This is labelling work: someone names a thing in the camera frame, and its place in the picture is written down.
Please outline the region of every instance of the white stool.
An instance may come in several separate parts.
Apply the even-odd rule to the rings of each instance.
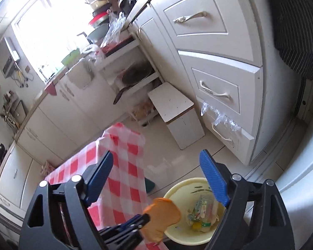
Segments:
[[[149,92],[149,98],[180,149],[185,149],[205,135],[194,103],[170,83],[165,82]]]

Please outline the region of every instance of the tablecloth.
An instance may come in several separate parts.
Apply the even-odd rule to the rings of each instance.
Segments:
[[[114,156],[114,166],[99,199],[88,211],[98,230],[124,223],[134,215],[142,214],[148,205],[143,165],[144,144],[143,135],[117,123],[45,179],[50,184],[66,182],[73,175],[81,175],[109,150]],[[142,242],[136,249],[167,250],[167,247],[163,243],[155,245]]]

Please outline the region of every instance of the red and white checkered tablecloth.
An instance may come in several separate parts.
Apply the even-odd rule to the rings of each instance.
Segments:
[[[114,156],[114,166],[99,199],[88,211],[98,230],[124,223],[136,214],[142,214],[148,205],[143,165],[144,144],[145,138],[140,133],[117,123],[45,179],[50,184],[66,182],[73,175],[83,174],[89,165],[97,163],[109,150]],[[168,250],[163,243],[156,246],[149,242],[142,242],[136,249]]]

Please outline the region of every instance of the bright window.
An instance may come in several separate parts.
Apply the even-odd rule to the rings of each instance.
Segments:
[[[94,30],[88,25],[92,12],[85,0],[36,0],[16,22],[26,56],[44,82],[63,68],[65,56],[86,46],[77,34]]]

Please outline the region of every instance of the black kettle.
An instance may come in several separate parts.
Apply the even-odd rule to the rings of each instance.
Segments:
[[[0,162],[4,159],[5,155],[7,153],[7,150],[3,144],[0,144]]]

